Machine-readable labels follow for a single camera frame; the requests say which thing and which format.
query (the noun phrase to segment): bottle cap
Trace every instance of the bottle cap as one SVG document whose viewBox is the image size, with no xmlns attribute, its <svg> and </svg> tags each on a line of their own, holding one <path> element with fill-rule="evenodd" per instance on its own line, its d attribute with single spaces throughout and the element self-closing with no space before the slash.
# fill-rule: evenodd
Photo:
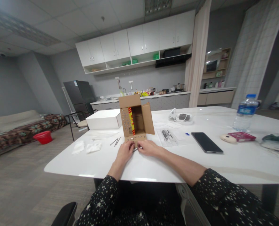
<svg viewBox="0 0 279 226">
<path fill-rule="evenodd" d="M 256 98 L 256 94 L 247 94 L 246 98 Z"/>
</svg>

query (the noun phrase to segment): sink faucet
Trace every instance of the sink faucet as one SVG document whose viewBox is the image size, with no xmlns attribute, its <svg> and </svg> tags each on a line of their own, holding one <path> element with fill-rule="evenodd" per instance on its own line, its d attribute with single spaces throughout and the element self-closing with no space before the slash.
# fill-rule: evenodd
<svg viewBox="0 0 279 226">
<path fill-rule="evenodd" d="M 126 96 L 127 96 L 127 91 L 126 91 L 126 89 L 125 89 L 125 88 L 123 88 L 123 93 L 124 93 L 124 90 L 125 90 L 125 93 L 126 93 Z"/>
</svg>

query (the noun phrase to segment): white curtain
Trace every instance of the white curtain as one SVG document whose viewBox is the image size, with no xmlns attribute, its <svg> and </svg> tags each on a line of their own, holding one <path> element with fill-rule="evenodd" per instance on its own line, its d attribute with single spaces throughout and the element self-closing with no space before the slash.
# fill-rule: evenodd
<svg viewBox="0 0 279 226">
<path fill-rule="evenodd" d="M 232 108 L 247 94 L 259 94 L 273 43 L 279 30 L 279 0 L 261 0 L 246 11 L 226 86 L 237 86 Z"/>
<path fill-rule="evenodd" d="M 189 107 L 197 107 L 208 40 L 211 3 L 212 0 L 206 0 L 195 16 L 192 57 L 186 64 L 185 74 L 185 86 L 188 91 L 191 91 Z"/>
</svg>

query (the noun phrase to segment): patterned blanket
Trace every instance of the patterned blanket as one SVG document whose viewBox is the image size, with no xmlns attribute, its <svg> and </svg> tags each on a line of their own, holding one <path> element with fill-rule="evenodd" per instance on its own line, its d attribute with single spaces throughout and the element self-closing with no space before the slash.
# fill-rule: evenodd
<svg viewBox="0 0 279 226">
<path fill-rule="evenodd" d="M 67 124 L 65 117 L 59 115 L 46 115 L 41 121 L 17 127 L 9 132 L 0 133 L 0 153 L 11 146 L 25 145 L 36 141 L 33 136 L 43 131 L 55 131 Z"/>
</svg>

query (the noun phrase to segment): security camera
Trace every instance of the security camera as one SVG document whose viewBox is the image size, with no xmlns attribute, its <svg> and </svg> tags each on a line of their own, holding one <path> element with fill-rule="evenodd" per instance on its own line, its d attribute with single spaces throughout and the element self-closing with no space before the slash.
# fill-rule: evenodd
<svg viewBox="0 0 279 226">
<path fill-rule="evenodd" d="M 7 55 L 4 54 L 3 52 L 0 52 L 0 56 L 1 56 L 1 57 L 7 57 Z"/>
</svg>

